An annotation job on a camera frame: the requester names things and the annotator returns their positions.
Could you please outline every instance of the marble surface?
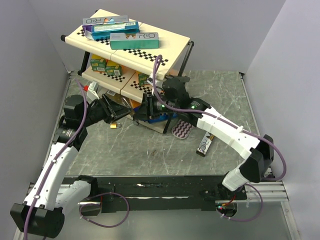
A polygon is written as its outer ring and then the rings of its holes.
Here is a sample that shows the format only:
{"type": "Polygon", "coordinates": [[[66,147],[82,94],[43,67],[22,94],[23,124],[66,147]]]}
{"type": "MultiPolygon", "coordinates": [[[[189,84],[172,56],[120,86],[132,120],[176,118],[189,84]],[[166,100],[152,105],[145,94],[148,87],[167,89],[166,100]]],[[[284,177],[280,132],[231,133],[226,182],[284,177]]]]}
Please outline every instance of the marble surface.
{"type": "MultiPolygon", "coordinates": [[[[190,96],[202,98],[226,118],[257,133],[238,72],[190,71],[187,75],[190,96]]],[[[74,77],[82,84],[88,83],[71,75],[74,77]]],[[[77,84],[71,81],[67,95],[79,93],[77,84]]],[[[126,117],[118,122],[122,123],[118,129],[110,129],[104,122],[87,128],[88,136],[67,175],[223,175],[241,162],[239,154],[218,138],[213,139],[205,157],[197,155],[205,131],[196,128],[187,139],[178,139],[171,133],[176,119],[167,134],[136,126],[126,117]]]]}

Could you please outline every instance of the wall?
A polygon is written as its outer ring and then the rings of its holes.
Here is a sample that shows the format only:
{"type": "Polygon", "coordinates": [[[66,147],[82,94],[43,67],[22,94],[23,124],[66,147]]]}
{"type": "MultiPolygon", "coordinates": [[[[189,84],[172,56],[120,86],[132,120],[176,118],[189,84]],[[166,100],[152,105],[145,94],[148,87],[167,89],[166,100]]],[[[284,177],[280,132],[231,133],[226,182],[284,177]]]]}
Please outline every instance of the wall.
{"type": "Polygon", "coordinates": [[[84,52],[60,40],[105,9],[190,37],[188,70],[245,73],[285,0],[29,0],[68,70],[84,52]]]}
{"type": "MultiPolygon", "coordinates": [[[[260,131],[286,158],[285,188],[304,240],[320,236],[319,9],[317,0],[287,0],[245,75],[260,131]]],[[[281,171],[279,159],[273,169],[281,171]]]]}
{"type": "Polygon", "coordinates": [[[0,7],[0,235],[12,239],[13,203],[41,171],[67,71],[28,0],[0,7]]]}

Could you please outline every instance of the black plastic cap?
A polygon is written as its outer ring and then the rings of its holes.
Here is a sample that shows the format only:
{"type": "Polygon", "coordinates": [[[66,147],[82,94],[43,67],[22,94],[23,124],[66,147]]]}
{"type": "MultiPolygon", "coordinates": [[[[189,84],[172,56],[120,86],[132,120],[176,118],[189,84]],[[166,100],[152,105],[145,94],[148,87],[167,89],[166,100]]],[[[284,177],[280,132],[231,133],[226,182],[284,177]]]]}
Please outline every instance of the black plastic cap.
{"type": "Polygon", "coordinates": [[[66,42],[66,35],[63,35],[63,34],[62,34],[61,37],[60,37],[60,39],[61,39],[62,42],[66,42]]]}

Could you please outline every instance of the padlock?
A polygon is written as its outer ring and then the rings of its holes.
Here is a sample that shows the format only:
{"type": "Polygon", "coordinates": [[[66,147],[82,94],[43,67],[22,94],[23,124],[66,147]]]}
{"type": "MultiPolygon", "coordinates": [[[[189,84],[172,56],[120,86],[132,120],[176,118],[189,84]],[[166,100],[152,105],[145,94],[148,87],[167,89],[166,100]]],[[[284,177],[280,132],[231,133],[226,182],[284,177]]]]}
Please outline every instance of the padlock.
{"type": "Polygon", "coordinates": [[[119,122],[113,122],[113,123],[110,124],[110,128],[111,129],[119,129],[121,127],[122,127],[122,125],[119,122]]]}

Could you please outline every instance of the purple cable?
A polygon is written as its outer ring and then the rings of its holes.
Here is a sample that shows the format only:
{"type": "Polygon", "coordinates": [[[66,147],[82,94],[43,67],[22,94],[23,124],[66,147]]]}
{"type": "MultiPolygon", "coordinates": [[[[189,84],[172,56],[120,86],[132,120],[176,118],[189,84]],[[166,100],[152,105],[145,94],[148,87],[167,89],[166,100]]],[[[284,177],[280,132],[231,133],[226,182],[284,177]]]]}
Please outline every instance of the purple cable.
{"type": "Polygon", "coordinates": [[[235,221],[235,222],[250,222],[250,221],[255,220],[256,218],[258,218],[260,216],[260,214],[262,213],[262,209],[264,208],[264,201],[262,199],[262,196],[261,196],[260,192],[258,191],[258,189],[256,189],[251,184],[246,183],[245,185],[249,186],[250,188],[253,188],[258,193],[259,198],[261,200],[261,206],[260,206],[259,212],[255,216],[250,217],[248,219],[237,219],[237,218],[231,218],[231,217],[229,218],[229,217],[227,217],[225,215],[222,215],[221,212],[217,211],[224,219],[228,219],[228,220],[235,221]]]}
{"type": "MultiPolygon", "coordinates": [[[[72,143],[72,141],[76,138],[76,136],[78,135],[78,133],[81,131],[82,127],[84,126],[85,124],[85,120],[86,120],[86,116],[87,116],[87,98],[86,98],[86,94],[84,92],[84,89],[82,88],[80,82],[75,79],[76,83],[78,84],[79,88],[81,89],[81,93],[82,93],[82,96],[83,96],[83,103],[84,103],[84,113],[83,113],[83,117],[82,117],[82,121],[80,123],[80,126],[79,128],[75,131],[74,135],[65,143],[65,145],[60,149],[60,151],[55,155],[55,157],[53,158],[53,160],[57,160],[59,158],[59,156],[64,152],[64,150],[66,150],[66,148],[68,147],[69,144],[72,143]]],[[[49,173],[51,171],[51,169],[53,168],[54,166],[54,162],[50,162],[50,165],[49,167],[47,168],[47,170],[45,171],[45,174],[43,176],[43,179],[42,181],[40,182],[40,185],[35,193],[35,195],[39,195],[46,183],[46,180],[49,176],[49,173]]],[[[23,228],[23,234],[24,234],[24,237],[23,239],[24,240],[28,240],[28,225],[29,225],[29,221],[30,221],[30,217],[31,217],[31,213],[32,213],[32,210],[34,209],[36,203],[37,203],[37,198],[34,198],[31,205],[30,205],[30,208],[29,208],[29,211],[26,215],[26,218],[25,218],[25,222],[24,222],[24,228],[23,228]]]]}
{"type": "Polygon", "coordinates": [[[79,209],[79,214],[80,214],[80,216],[81,216],[82,219],[87,220],[88,222],[90,222],[90,223],[92,223],[92,224],[94,224],[94,225],[97,225],[97,226],[99,226],[99,227],[103,227],[103,228],[115,228],[115,227],[118,227],[119,225],[121,225],[121,224],[123,224],[123,223],[125,222],[125,220],[127,219],[128,215],[129,215],[129,211],[130,211],[129,202],[128,202],[128,200],[127,200],[124,196],[122,196],[122,195],[119,194],[119,193],[115,193],[115,192],[105,192],[105,193],[101,193],[101,194],[98,194],[98,195],[96,195],[96,196],[89,197],[88,199],[93,199],[93,198],[101,197],[101,196],[104,196],[104,195],[117,195],[117,196],[119,196],[119,197],[121,197],[121,198],[124,199],[124,201],[125,201],[125,203],[126,203],[126,213],[125,213],[125,216],[124,216],[124,218],[122,219],[121,222],[119,222],[119,223],[117,223],[117,224],[115,224],[115,225],[108,226],[108,225],[103,225],[103,224],[97,223],[97,222],[92,221],[91,219],[83,216],[82,213],[81,213],[82,208],[84,208],[85,206],[98,206],[98,205],[99,205],[99,204],[94,204],[94,203],[88,203],[88,204],[86,204],[86,205],[81,206],[80,209],[79,209]]]}
{"type": "MultiPolygon", "coordinates": [[[[153,89],[156,89],[156,73],[159,69],[159,66],[161,64],[161,60],[162,60],[162,55],[158,55],[156,58],[155,58],[155,61],[154,61],[154,66],[153,66],[153,73],[152,73],[152,87],[153,89]]],[[[197,114],[205,114],[205,115],[208,115],[210,117],[213,117],[215,119],[218,119],[220,120],[221,122],[225,123],[225,124],[228,124],[229,126],[237,129],[238,127],[234,124],[232,124],[231,122],[223,119],[223,118],[220,118],[220,117],[217,117],[216,115],[214,114],[211,114],[209,112],[205,112],[205,111],[201,111],[201,110],[193,110],[193,109],[179,109],[179,108],[174,108],[172,106],[169,106],[168,104],[166,104],[160,97],[159,93],[157,90],[154,91],[155,93],[155,96],[156,98],[158,99],[158,101],[163,104],[167,109],[170,109],[172,111],[175,111],[175,112],[180,112],[180,113],[197,113],[197,114]]],[[[287,164],[286,164],[286,161],[285,161],[285,158],[284,156],[282,155],[282,153],[280,152],[280,150],[270,141],[268,141],[267,139],[263,138],[262,136],[259,136],[257,134],[254,134],[252,132],[249,132],[249,131],[246,131],[246,130],[243,130],[243,133],[249,135],[249,136],[252,136],[252,137],[255,137],[257,139],[259,139],[260,141],[263,141],[265,142],[266,144],[268,144],[270,147],[272,147],[276,153],[279,155],[280,159],[281,159],[281,162],[283,164],[283,172],[282,174],[279,176],[279,177],[275,177],[275,178],[263,178],[264,180],[267,180],[267,181],[279,181],[281,180],[287,173],[287,164]]]]}

